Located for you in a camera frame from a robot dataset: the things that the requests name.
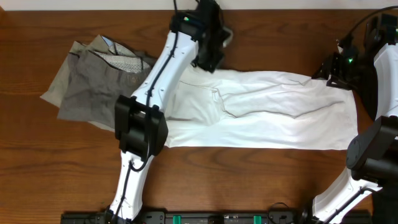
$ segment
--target pant pocket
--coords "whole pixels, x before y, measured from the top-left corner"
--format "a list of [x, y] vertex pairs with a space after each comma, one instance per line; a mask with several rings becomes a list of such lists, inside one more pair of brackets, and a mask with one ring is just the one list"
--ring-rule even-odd
[[165, 118], [169, 128], [198, 129], [219, 122], [223, 110], [216, 88], [179, 82], [168, 102]]

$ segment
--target garment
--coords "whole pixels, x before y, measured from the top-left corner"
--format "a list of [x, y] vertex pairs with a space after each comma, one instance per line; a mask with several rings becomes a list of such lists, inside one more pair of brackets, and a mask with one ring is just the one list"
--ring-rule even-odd
[[113, 68], [94, 52], [69, 54], [69, 86], [58, 119], [96, 121], [114, 128], [114, 105], [119, 97], [131, 96], [150, 72], [139, 73]]
[[165, 117], [168, 147], [346, 149], [358, 135], [352, 91], [286, 72], [188, 67]]
[[[104, 58], [110, 65], [118, 69], [127, 70], [128, 72], [141, 72], [141, 70], [145, 70], [144, 73], [148, 73], [146, 69], [151, 68], [151, 66], [153, 66], [156, 62], [155, 58], [147, 56], [145, 52], [129, 50], [125, 46], [115, 43], [101, 35], [98, 35], [89, 45], [74, 42], [72, 48], [70, 49], [70, 53], [80, 55], [85, 50], [94, 51], [97, 56]], [[49, 90], [46, 91], [41, 98], [55, 106], [60, 107], [62, 98], [67, 92], [69, 86], [69, 74], [70, 69], [68, 66], [68, 60], [66, 58], [53, 82], [51, 83]], [[88, 122], [101, 129], [114, 131], [113, 128], [110, 128], [109, 126], [99, 122]]]

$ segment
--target wooden table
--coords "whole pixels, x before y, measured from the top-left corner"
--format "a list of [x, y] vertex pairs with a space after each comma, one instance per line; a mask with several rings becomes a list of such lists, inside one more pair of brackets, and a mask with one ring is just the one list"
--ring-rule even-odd
[[[311, 75], [369, 11], [226, 11], [225, 68]], [[6, 12], [0, 17], [0, 223], [59, 223], [113, 199], [120, 150], [111, 132], [57, 120], [41, 100], [74, 40], [107, 35], [158, 57], [171, 11]], [[361, 26], [357, 42], [364, 33]], [[357, 100], [359, 131], [371, 120]], [[300, 208], [345, 167], [345, 151], [173, 148], [152, 163], [144, 205], [169, 211]], [[356, 208], [371, 209], [367, 198]]]

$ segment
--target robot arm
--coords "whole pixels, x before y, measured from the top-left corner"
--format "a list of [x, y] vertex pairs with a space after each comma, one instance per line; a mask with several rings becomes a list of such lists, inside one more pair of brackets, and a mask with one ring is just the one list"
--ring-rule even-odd
[[167, 138], [164, 117], [178, 81], [191, 63], [209, 72], [220, 65], [221, 48], [232, 38], [220, 21], [214, 0], [201, 0], [190, 12], [172, 18], [160, 58], [131, 98], [120, 96], [115, 105], [115, 135], [120, 140], [122, 166], [118, 189], [108, 213], [111, 223], [130, 223], [142, 207], [142, 191], [149, 166]]
[[372, 18], [366, 26], [364, 55], [358, 55], [349, 34], [339, 42], [339, 53], [313, 76], [328, 80], [327, 86], [357, 91], [375, 122], [352, 140], [343, 173], [313, 199], [302, 223], [341, 223], [362, 199], [398, 179], [397, 24], [396, 16]]

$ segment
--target black mounting bracket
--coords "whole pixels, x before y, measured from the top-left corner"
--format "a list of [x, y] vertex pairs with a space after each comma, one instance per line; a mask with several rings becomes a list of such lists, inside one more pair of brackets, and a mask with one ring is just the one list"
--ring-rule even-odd
[[222, 11], [215, 0], [201, 0], [195, 10], [178, 12], [172, 18], [170, 30], [190, 35], [192, 40], [198, 41], [198, 55], [192, 63], [211, 73], [224, 60], [221, 49], [233, 36], [224, 26]]
[[348, 146], [346, 166], [354, 180], [383, 185], [398, 179], [398, 118], [381, 116]]
[[[346, 58], [348, 63], [352, 63], [356, 55]], [[344, 76], [345, 58], [335, 52], [330, 55], [321, 65], [321, 67], [312, 76], [316, 80], [328, 80], [326, 86], [341, 88], [344, 90], [357, 89], [358, 87], [350, 83]]]
[[159, 154], [169, 133], [159, 107], [155, 105], [147, 111], [146, 106], [138, 103], [135, 96], [119, 96], [115, 104], [114, 127], [116, 139], [120, 140], [119, 148], [140, 156], [142, 161]]

